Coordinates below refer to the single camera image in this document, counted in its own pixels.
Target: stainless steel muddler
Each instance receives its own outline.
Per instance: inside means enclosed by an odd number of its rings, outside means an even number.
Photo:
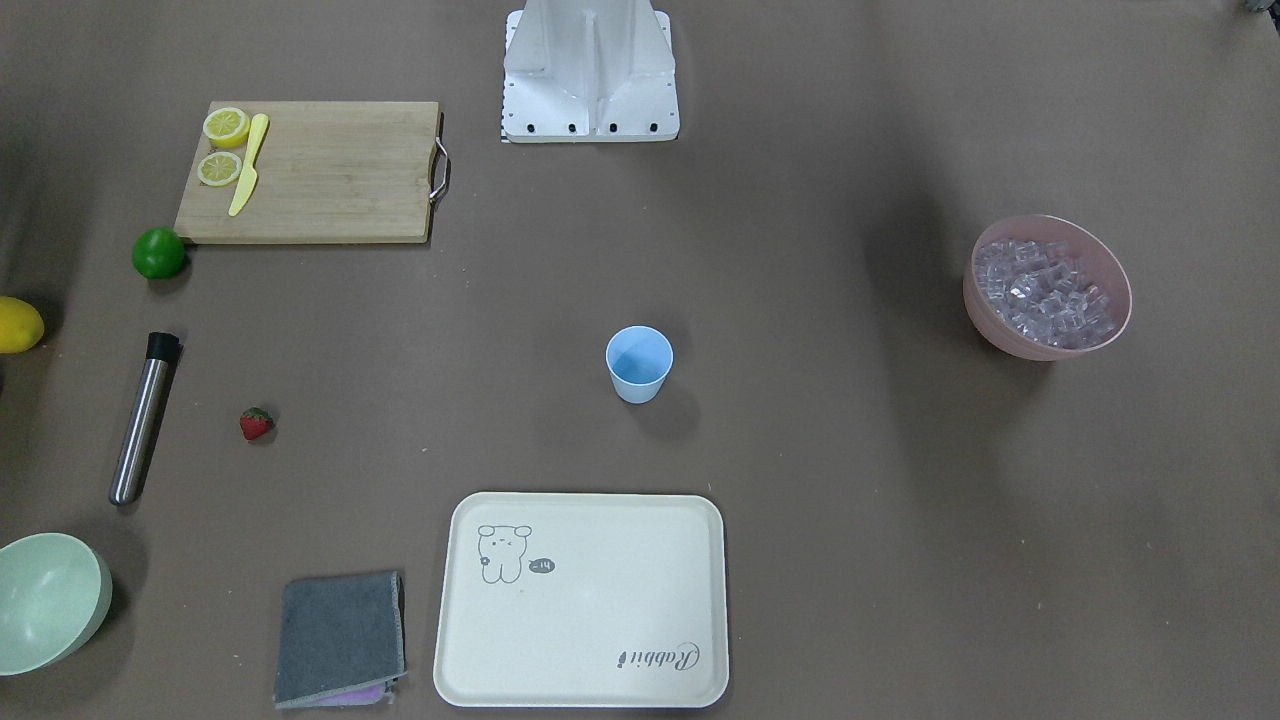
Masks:
[[[138,498],[142,477],[151,462],[156,427],[169,396],[169,374],[180,350],[175,336],[147,336],[147,360],[142,365],[138,397],[133,401],[133,416],[129,418],[129,429],[124,433],[124,445],[120,447],[120,462],[115,466],[115,479],[111,480],[109,497],[113,505],[128,505]]]

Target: tray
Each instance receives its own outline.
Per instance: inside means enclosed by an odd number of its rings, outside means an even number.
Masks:
[[[196,167],[214,150],[204,135],[187,173],[174,229],[193,243],[426,242],[435,199],[449,182],[438,102],[218,100],[270,126],[257,187],[234,218],[236,183],[207,187]],[[232,150],[243,158],[244,146]],[[431,187],[438,156],[444,179]]]
[[[698,496],[458,503],[435,688],[476,707],[704,707],[728,687],[724,525]]]

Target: gray cloth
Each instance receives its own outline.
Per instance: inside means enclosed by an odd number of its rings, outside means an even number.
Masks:
[[[285,585],[275,707],[307,707],[403,675],[399,592],[396,571]]]

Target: yellow knife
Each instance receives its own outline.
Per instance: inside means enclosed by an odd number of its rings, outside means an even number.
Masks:
[[[232,206],[227,210],[230,217],[239,215],[239,211],[244,209],[244,204],[248,202],[248,196],[253,195],[253,188],[257,187],[257,170],[253,169],[253,163],[257,160],[257,150],[262,147],[262,138],[266,137],[266,126],[269,118],[262,113],[253,115],[253,119],[248,122],[248,147],[244,149],[244,167],[241,169],[241,179],[236,183],[236,196],[232,197]]]

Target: mint green bowl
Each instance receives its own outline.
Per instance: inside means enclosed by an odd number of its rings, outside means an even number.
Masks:
[[[41,533],[0,550],[0,675],[56,662],[97,632],[111,573],[72,536]]]

